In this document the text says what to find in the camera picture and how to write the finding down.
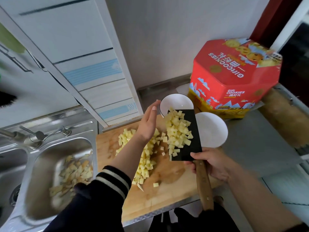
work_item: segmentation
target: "bowl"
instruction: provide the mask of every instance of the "bowl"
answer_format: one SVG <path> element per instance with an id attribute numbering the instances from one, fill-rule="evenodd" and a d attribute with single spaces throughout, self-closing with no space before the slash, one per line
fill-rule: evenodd
<path id="1" fill-rule="evenodd" d="M 219 147 L 227 139 L 226 123 L 210 112 L 195 114 L 202 147 Z"/>
<path id="2" fill-rule="evenodd" d="M 194 108 L 192 101 L 183 94 L 170 94 L 162 99 L 159 108 L 163 117 L 168 114 L 170 107 L 172 107 L 174 110 Z"/>

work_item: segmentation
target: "sink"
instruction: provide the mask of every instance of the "sink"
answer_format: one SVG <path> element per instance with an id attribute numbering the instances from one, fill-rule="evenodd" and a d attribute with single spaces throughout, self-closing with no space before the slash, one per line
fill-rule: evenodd
<path id="1" fill-rule="evenodd" d="M 0 227 L 15 207 L 27 159 L 23 149 L 0 152 Z"/>
<path id="2" fill-rule="evenodd" d="M 60 185 L 62 177 L 59 174 L 64 169 L 67 156 L 72 155 L 73 160 L 77 161 L 91 150 L 89 140 L 74 138 L 53 144 L 39 154 L 33 165 L 25 197 L 27 218 L 37 221 L 55 216 L 70 203 L 70 192 L 63 197 L 56 195 L 51 198 L 48 189 Z"/>

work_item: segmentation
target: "wooden knife handle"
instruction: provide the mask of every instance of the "wooden knife handle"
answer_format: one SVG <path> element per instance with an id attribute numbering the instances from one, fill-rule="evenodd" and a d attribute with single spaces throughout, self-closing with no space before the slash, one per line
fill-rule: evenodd
<path id="1" fill-rule="evenodd" d="M 203 210 L 214 209 L 213 192 L 204 160 L 194 160 L 196 166 L 196 183 Z"/>

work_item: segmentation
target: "striped cuff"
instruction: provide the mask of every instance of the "striped cuff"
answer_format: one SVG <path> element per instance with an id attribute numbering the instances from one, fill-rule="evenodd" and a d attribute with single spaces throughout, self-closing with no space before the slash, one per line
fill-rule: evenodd
<path id="1" fill-rule="evenodd" d="M 119 169 L 109 165 L 103 168 L 102 172 L 96 176 L 95 180 L 98 180 L 112 188 L 119 195 L 121 195 L 123 200 L 126 199 L 131 188 L 130 178 Z"/>

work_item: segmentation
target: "red box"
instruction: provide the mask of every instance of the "red box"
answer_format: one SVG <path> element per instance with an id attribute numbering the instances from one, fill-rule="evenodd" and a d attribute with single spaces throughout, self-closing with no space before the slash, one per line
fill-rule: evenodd
<path id="1" fill-rule="evenodd" d="M 282 56 L 245 38 L 210 40 L 193 62 L 189 98 L 222 118 L 243 118 L 278 83 Z"/>

